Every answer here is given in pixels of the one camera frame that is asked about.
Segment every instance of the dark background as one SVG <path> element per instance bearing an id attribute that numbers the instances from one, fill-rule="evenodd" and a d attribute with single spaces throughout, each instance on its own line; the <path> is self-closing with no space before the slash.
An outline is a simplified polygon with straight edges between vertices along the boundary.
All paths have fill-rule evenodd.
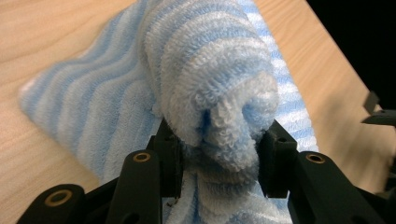
<path id="1" fill-rule="evenodd" d="M 392 0 L 307 0 L 383 109 L 396 109 L 396 6 Z"/>

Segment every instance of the terry cloth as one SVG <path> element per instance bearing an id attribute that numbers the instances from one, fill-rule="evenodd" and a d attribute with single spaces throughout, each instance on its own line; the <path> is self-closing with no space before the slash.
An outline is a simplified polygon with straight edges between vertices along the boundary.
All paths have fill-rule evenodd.
<path id="1" fill-rule="evenodd" d="M 181 198 L 163 207 L 165 223 L 289 223 L 285 200 L 261 193 L 255 143 L 276 119 L 300 151 L 318 150 L 251 0 L 138 1 L 85 54 L 26 84 L 21 109 L 102 183 L 165 118 L 188 164 Z"/>

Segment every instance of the crumpled towel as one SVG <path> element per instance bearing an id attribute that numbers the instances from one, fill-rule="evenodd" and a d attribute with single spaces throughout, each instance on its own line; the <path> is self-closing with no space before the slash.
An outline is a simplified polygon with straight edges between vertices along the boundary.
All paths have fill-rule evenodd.
<path id="1" fill-rule="evenodd" d="M 285 200 L 262 196 L 255 143 L 276 118 L 299 150 L 318 150 L 251 0 L 141 0 L 84 55 L 25 85 L 21 108 L 103 183 L 164 117 L 188 164 L 182 197 L 163 207 L 166 223 L 288 223 Z"/>

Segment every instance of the folded towel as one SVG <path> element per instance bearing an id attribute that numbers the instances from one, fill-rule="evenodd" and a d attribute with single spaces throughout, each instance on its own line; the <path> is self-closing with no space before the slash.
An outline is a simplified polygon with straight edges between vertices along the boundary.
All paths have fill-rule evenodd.
<path id="1" fill-rule="evenodd" d="M 288 223 L 285 200 L 262 196 L 255 143 L 276 118 L 299 150 L 318 150 L 251 0 L 141 0 L 84 55 L 25 85 L 21 108 L 103 183 L 165 117 L 188 164 L 167 223 Z"/>

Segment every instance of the table surface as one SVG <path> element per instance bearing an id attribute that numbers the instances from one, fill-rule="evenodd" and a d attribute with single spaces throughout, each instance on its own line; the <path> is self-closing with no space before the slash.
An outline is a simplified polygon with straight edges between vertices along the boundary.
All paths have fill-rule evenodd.
<path id="1" fill-rule="evenodd" d="M 15 223 L 42 191 L 97 178 L 46 136 L 18 106 L 21 85 L 79 55 L 134 0 L 0 2 L 0 223 Z M 320 152 L 351 182 L 381 191 L 395 154 L 391 127 L 361 124 L 368 90 L 304 0 L 256 1 L 311 116 Z"/>

